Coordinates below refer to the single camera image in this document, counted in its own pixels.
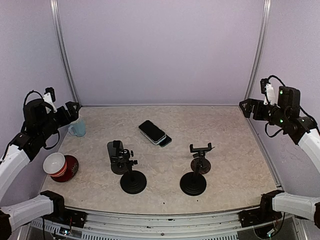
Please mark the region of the plate phone stand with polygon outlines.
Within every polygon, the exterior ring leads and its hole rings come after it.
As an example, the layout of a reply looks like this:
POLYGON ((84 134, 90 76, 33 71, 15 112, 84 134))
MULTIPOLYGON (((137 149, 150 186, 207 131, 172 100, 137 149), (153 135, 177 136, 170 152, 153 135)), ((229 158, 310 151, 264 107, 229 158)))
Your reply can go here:
POLYGON ((120 157, 120 151, 124 149, 123 143, 120 140, 110 141, 106 144, 111 171, 116 175, 125 174, 128 169, 126 163, 120 157))
MULTIPOLYGON (((191 161, 190 167, 192 171, 196 170, 197 164, 200 162, 200 157, 196 157, 191 161)), ((203 158, 201 164, 199 165, 199 173, 201 175, 207 174, 211 170, 211 163, 203 158)))

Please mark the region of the blue case phone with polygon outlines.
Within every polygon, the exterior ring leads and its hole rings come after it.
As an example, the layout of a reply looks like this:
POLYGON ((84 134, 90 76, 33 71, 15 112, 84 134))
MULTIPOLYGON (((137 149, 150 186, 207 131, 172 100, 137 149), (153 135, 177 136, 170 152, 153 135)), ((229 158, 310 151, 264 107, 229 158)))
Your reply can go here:
POLYGON ((166 135, 165 139, 162 140, 158 145, 163 148, 171 142, 172 142, 172 138, 170 136, 166 135))

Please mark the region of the clear case phone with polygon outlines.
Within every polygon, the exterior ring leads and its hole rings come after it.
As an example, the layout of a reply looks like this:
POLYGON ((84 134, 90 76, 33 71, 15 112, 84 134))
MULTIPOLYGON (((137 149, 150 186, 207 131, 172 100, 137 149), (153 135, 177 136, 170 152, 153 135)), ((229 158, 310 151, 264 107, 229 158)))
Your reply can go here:
POLYGON ((158 140, 158 141, 153 141, 152 139, 151 139, 151 137, 149 137, 146 133, 144 133, 143 131, 140 131, 140 133, 144 136, 144 137, 146 137, 152 144, 154 144, 154 145, 159 145, 166 137, 167 137, 167 135, 166 134, 164 134, 164 136, 163 137, 161 137, 160 138, 160 140, 158 140))

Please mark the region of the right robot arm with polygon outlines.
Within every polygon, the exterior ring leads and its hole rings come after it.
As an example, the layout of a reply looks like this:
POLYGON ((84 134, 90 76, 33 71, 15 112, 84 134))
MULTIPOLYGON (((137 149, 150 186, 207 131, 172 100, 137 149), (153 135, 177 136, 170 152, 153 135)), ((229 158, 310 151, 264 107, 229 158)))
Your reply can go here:
MULTIPOLYGON (((267 126, 278 126, 279 132, 288 135, 311 159, 316 169, 320 168, 320 131, 314 119, 301 116, 300 91, 293 87, 280 86, 275 95, 273 85, 264 83, 261 88, 264 100, 248 98, 239 103, 243 115, 256 121, 265 121, 267 126)), ((256 218, 266 222, 276 213, 289 213, 320 225, 320 199, 294 195, 274 190, 261 196, 256 218)))

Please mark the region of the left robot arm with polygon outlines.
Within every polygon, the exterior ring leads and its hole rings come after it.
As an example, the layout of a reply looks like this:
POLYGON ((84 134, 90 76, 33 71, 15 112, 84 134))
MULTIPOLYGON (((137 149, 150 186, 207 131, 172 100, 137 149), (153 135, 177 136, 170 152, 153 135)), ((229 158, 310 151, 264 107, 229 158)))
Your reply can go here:
MULTIPOLYGON (((54 109, 43 98, 24 102, 24 122, 21 131, 8 143, 0 161, 0 195, 3 197, 20 171, 34 160, 41 149, 48 150, 48 138, 59 134, 59 128, 79 117, 80 105, 69 101, 54 109)), ((0 238, 7 240, 19 227, 42 216, 56 218, 63 223, 70 218, 64 198, 52 191, 11 206, 0 208, 0 238)))

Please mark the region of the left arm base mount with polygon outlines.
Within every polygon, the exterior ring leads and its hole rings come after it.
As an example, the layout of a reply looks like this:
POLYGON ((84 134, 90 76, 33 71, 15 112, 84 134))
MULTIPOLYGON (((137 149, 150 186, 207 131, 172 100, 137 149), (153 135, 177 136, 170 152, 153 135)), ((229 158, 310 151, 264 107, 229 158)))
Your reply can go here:
POLYGON ((57 216, 53 213, 44 216, 45 220, 59 223, 69 227, 84 228, 87 220, 87 213, 84 211, 78 211, 66 208, 62 215, 57 216))

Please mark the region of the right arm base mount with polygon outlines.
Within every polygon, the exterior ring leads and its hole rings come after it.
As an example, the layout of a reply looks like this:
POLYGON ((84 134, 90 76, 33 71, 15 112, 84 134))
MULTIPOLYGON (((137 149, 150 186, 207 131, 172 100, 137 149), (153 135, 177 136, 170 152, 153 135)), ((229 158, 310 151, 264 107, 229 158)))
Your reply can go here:
POLYGON ((262 213, 260 208, 242 210, 238 213, 238 216, 242 228, 280 220, 283 217, 281 212, 272 210, 271 212, 262 213))

